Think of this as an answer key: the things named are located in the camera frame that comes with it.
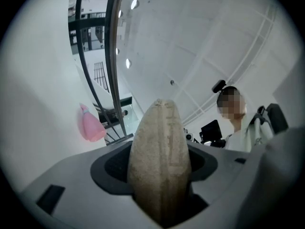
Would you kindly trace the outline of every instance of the recessed light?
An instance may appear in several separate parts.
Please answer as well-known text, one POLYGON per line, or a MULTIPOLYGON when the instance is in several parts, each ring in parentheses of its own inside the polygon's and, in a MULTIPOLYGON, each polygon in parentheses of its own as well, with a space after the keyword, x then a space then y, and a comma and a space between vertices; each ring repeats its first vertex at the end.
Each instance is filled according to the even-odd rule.
POLYGON ((126 59, 126 67, 127 67, 127 69, 129 69, 131 65, 132 65, 132 62, 129 59, 126 59))
POLYGON ((139 6, 139 1, 138 0, 133 0, 132 5, 130 6, 130 8, 133 10, 133 9, 137 8, 138 6, 139 6))

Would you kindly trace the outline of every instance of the white wall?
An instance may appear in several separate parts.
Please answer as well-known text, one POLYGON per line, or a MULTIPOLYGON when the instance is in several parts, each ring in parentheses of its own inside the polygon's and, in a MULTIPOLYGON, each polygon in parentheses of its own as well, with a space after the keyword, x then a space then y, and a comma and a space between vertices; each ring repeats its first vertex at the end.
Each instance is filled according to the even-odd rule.
POLYGON ((305 126, 304 64, 305 58, 303 55, 274 93, 289 127, 305 126))
MULTIPOLYGON (((254 65, 235 84, 246 98, 248 112, 256 111, 262 105, 267 107, 271 103, 277 103, 274 92, 291 72, 303 52, 304 46, 294 25, 284 11, 278 9, 269 38, 254 61, 254 65)), ((197 139, 200 128, 214 119, 218 120, 223 137, 233 133, 232 125, 228 120, 221 118, 216 106, 185 128, 197 139)))
POLYGON ((125 32, 126 32, 126 22, 123 22, 122 26, 120 26, 120 24, 119 24, 116 35, 117 35, 117 37, 120 37, 120 40, 124 41, 125 32))
POLYGON ((150 105, 155 101, 158 97, 156 95, 156 91, 154 87, 146 82, 137 71, 131 71, 126 68, 125 59, 117 60, 117 71, 118 78, 125 83, 127 89, 131 90, 131 94, 133 97, 136 96, 138 106, 142 110, 143 113, 150 107, 150 105))
POLYGON ((137 100, 132 96, 132 108, 138 118, 139 121, 143 118, 143 110, 140 108, 139 104, 137 103, 137 100))
MULTIPOLYGON (((97 92, 97 95, 99 97, 99 100, 101 101, 102 106, 106 109, 114 108, 112 97, 111 97, 111 90, 110 90, 109 81, 108 81, 108 72, 107 72, 106 60, 105 60, 105 50, 104 49, 91 50, 91 51, 85 52, 84 54, 85 54, 85 60, 86 60, 89 75, 92 79, 94 89, 97 92), (110 93, 106 92, 98 83, 96 83, 94 81, 94 64, 99 63, 99 62, 103 62, 105 76, 107 79, 107 84, 108 84, 110 93)), ((79 54, 75 54, 75 55, 73 55, 73 57, 78 65, 79 69, 81 69, 81 72, 83 74, 79 54)), ((81 77, 81 79, 85 80, 84 81, 85 88, 87 91, 89 91, 90 89, 88 87, 86 79, 84 78, 84 75, 83 75, 83 77, 81 77)), ((123 79, 120 77, 119 74, 118 74, 118 87, 119 87, 120 99, 131 96, 129 88, 127 87, 127 85, 125 84, 125 82, 123 81, 123 79)), ((96 101, 94 100, 91 91, 88 92, 88 95, 92 99, 92 102, 96 104, 96 101)))
MULTIPOLYGON (((90 98, 90 101, 94 104, 97 104, 94 97, 93 97, 93 94, 90 90, 90 87, 87 83, 87 80, 86 80, 86 77, 85 77, 85 74, 84 74, 84 71, 83 71, 82 67, 78 63, 76 63, 75 66, 76 66, 77 72, 80 76, 82 85, 86 89, 87 95, 90 98)), ((92 84, 93 84, 93 87, 95 89, 96 95, 98 96, 103 108, 113 109, 114 106, 113 106, 113 100, 112 100, 111 94, 109 92, 107 92, 103 87, 101 87, 95 80, 93 80, 93 79, 91 79, 91 80, 92 80, 92 84)))
POLYGON ((72 57, 68 3, 29 0, 0 48, 0 161, 17 192, 60 160, 105 146, 82 137, 79 103, 98 115, 72 57))

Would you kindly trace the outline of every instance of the camera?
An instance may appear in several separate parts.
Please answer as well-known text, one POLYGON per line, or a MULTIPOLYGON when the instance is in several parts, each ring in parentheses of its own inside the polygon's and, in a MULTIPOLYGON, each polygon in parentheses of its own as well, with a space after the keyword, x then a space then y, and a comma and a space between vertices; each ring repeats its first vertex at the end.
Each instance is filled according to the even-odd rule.
POLYGON ((187 129, 183 129, 184 130, 184 135, 187 141, 193 141, 193 134, 192 133, 188 133, 187 129))

